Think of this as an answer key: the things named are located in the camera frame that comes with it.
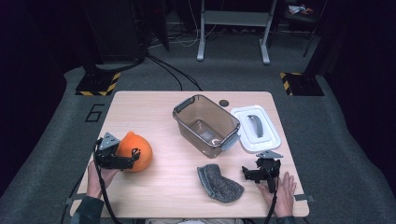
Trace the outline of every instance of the person's hand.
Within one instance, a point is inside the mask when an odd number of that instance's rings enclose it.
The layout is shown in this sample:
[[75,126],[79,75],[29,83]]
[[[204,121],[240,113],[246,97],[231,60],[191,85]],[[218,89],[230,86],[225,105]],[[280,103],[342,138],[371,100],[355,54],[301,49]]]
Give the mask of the person's hand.
[[[285,173],[283,181],[279,179],[275,205],[275,214],[277,217],[289,217],[293,215],[294,191],[296,190],[296,186],[297,183],[294,182],[294,177],[289,175],[289,172]],[[264,184],[257,184],[257,187],[262,192],[265,202],[271,205],[274,194],[270,193],[268,187]]]
[[[118,170],[116,169],[103,169],[101,168],[101,175],[105,181],[106,188],[110,185],[113,180],[114,175],[116,175]],[[95,163],[93,161],[88,165],[88,187],[87,196],[100,199],[102,196],[102,189],[99,183],[99,176],[96,172]]]

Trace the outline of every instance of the orange ball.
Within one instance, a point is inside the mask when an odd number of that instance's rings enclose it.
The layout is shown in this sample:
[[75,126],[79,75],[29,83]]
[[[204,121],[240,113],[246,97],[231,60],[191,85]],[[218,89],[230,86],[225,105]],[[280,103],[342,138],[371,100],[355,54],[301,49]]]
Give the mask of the orange ball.
[[149,167],[152,161],[152,148],[149,142],[142,136],[133,132],[128,132],[120,141],[119,148],[116,152],[120,157],[131,157],[134,148],[140,149],[140,158],[134,162],[132,169],[124,169],[126,172],[140,172]]

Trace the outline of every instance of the dark background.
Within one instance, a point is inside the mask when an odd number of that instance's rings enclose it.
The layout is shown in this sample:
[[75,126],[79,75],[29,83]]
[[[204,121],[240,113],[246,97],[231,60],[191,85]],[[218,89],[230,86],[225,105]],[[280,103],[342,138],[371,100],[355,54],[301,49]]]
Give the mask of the dark background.
[[[349,131],[368,158],[382,170],[395,193],[395,162],[391,156],[396,148],[395,4],[331,2],[326,13],[328,22],[321,30],[332,31],[336,26],[335,31],[340,31],[343,26],[337,16],[345,17],[341,21],[349,25],[345,37],[328,43],[330,49],[334,42],[341,48],[326,54],[326,60],[332,63],[326,64],[325,77],[342,107]],[[62,99],[66,85],[64,73],[81,66],[68,38],[68,22],[79,21],[77,29],[87,51],[96,63],[101,58],[77,0],[15,0],[2,3],[0,8],[0,192],[3,193]],[[329,22],[335,19],[338,23]]]

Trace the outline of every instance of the plastic bin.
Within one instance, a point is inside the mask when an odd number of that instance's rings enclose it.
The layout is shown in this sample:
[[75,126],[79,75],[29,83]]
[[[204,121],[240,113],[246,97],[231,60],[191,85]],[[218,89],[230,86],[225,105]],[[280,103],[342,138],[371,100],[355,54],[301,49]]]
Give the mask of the plastic bin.
[[203,95],[194,95],[173,110],[180,133],[210,159],[239,140],[239,120]]

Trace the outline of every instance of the wire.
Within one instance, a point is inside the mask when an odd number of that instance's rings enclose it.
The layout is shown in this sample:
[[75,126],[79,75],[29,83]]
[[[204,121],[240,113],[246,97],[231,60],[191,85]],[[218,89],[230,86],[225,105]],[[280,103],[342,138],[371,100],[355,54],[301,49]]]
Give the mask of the wire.
[[166,71],[168,71],[178,82],[178,85],[180,86],[180,90],[183,91],[183,86],[180,83],[180,80],[178,80],[178,78],[175,76],[175,74],[173,74],[169,69],[167,69],[165,66],[163,66],[162,64],[160,64],[155,58],[151,57],[151,56],[147,56],[149,59],[151,59],[153,62],[155,62],[156,64],[158,64],[159,66],[161,66],[163,69],[165,69]]
[[253,221],[251,218],[242,218],[242,221],[244,224],[256,224],[255,221]]
[[[267,170],[267,168],[264,167],[264,166],[263,166],[263,168],[264,168],[264,170],[268,173],[268,177],[269,177],[269,178],[272,178],[272,176],[271,176],[270,172]],[[274,209],[275,209],[275,205],[276,205],[276,199],[277,199],[276,193],[277,193],[277,187],[278,187],[278,185],[279,185],[279,175],[276,177],[276,186],[275,186],[275,190],[274,190],[273,200],[272,200],[272,203],[271,203],[270,210],[268,211],[268,215],[267,215],[267,217],[266,217],[265,220],[264,220],[264,224],[268,224],[268,223],[270,222],[271,216],[272,216],[272,214],[274,213]]]
[[305,221],[306,224],[310,224],[308,219],[306,219],[306,217],[303,217],[303,220]]
[[108,196],[107,196],[105,180],[102,178],[101,169],[99,168],[99,165],[96,162],[96,157],[94,156],[96,147],[98,147],[100,145],[102,140],[103,140],[103,138],[100,138],[95,141],[95,144],[93,146],[93,162],[95,164],[96,172],[98,173],[98,176],[99,176],[99,183],[100,183],[100,187],[102,189],[102,194],[103,194],[103,198],[105,200],[107,211],[110,214],[111,219],[113,219],[114,223],[121,224],[121,222],[119,222],[117,220],[116,216],[114,215],[113,209],[111,208],[110,201],[108,200]]
[[180,83],[180,81],[178,80],[178,78],[177,78],[172,72],[170,72],[169,69],[165,68],[165,67],[163,66],[163,64],[166,65],[167,67],[172,68],[172,69],[174,69],[175,71],[179,72],[182,76],[184,76],[186,79],[188,79],[195,87],[197,87],[199,91],[202,91],[202,88],[199,86],[198,82],[197,82],[193,77],[190,77],[189,75],[187,75],[187,74],[183,73],[182,71],[178,70],[177,68],[175,68],[175,67],[172,66],[171,64],[164,62],[163,60],[161,60],[161,59],[155,57],[154,55],[151,55],[150,53],[147,53],[147,57],[150,58],[150,59],[151,59],[152,61],[154,61],[155,63],[157,63],[158,65],[160,65],[162,68],[164,68],[164,69],[165,69],[166,71],[168,71],[170,74],[172,74],[172,76],[174,76],[174,78],[175,78],[175,79],[177,80],[177,82],[179,83],[181,90],[182,90],[182,87],[181,87],[181,83]]
[[[183,33],[180,33],[178,35],[169,35],[168,36],[168,40],[177,40],[177,41],[169,41],[169,44],[180,44],[180,42],[182,42],[182,43],[190,43],[190,42],[195,41],[195,40],[181,40],[181,38],[185,38],[185,37],[189,37],[189,36],[185,35]],[[148,49],[153,49],[153,48],[159,47],[161,45],[162,45],[162,43],[158,40],[158,38],[154,37],[151,40]]]
[[181,46],[186,47],[186,48],[191,47],[192,45],[194,45],[194,44],[199,40],[199,38],[198,38],[198,36],[199,36],[199,34],[198,34],[198,25],[197,25],[197,21],[195,20],[194,13],[192,13],[191,0],[189,0],[189,7],[190,7],[190,12],[191,12],[191,15],[192,15],[192,19],[194,20],[194,25],[195,25],[195,31],[196,31],[195,40],[193,40],[192,44],[184,45],[179,39],[176,38],[176,40],[178,41],[178,43],[179,43]]
[[[70,191],[69,197],[68,197],[67,199],[72,198],[74,192],[76,191],[76,188],[77,188],[78,184],[81,182],[82,177],[84,176],[84,173],[85,173],[85,172],[83,172],[82,175],[79,177],[79,179],[78,179],[78,181],[76,182],[75,186],[74,186],[73,189]],[[65,203],[64,203],[64,212],[62,213],[61,224],[64,223],[64,216],[65,216],[65,214],[66,214],[66,210],[67,210],[68,205],[69,205],[68,202],[65,202]]]
[[[219,35],[218,33],[214,33],[214,34],[207,34],[206,40],[215,40],[218,37],[228,37],[228,36],[240,36],[240,35],[250,35],[249,33],[242,33],[242,34],[223,34],[223,35]],[[189,42],[194,42],[195,40],[181,40],[180,38],[178,39],[178,41],[171,41],[169,42],[169,44],[180,44],[180,42],[183,43],[189,43]],[[155,41],[152,42],[150,44],[150,46],[148,47],[148,49],[154,49],[157,47],[160,47],[162,44],[159,41]]]
[[[223,7],[224,7],[224,0],[222,0],[222,2],[221,2],[221,8],[220,8],[220,11],[222,11],[223,10]],[[210,35],[210,33],[212,33],[212,31],[216,28],[216,26],[217,25],[215,25],[215,26],[213,26],[213,28],[205,35],[205,38],[207,37],[207,36],[209,36]]]

